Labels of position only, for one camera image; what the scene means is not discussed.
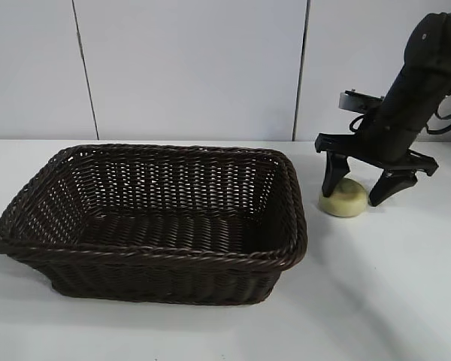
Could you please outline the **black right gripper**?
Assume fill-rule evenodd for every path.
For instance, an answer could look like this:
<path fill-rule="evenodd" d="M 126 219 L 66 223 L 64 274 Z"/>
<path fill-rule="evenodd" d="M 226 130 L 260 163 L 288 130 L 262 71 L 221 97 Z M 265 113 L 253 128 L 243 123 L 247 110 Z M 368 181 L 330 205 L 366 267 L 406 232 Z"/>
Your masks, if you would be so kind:
<path fill-rule="evenodd" d="M 355 90 L 341 93 L 339 108 L 358 113 L 350 134 L 321 133 L 315 140 L 318 153 L 326 153 L 322 195 L 330 197 L 350 173 L 352 157 L 384 169 L 369 193 L 369 204 L 378 206 L 389 197 L 417 183 L 416 171 L 431 176 L 436 161 L 410 147 L 439 105 L 437 74 L 400 74 L 386 96 L 378 98 Z"/>

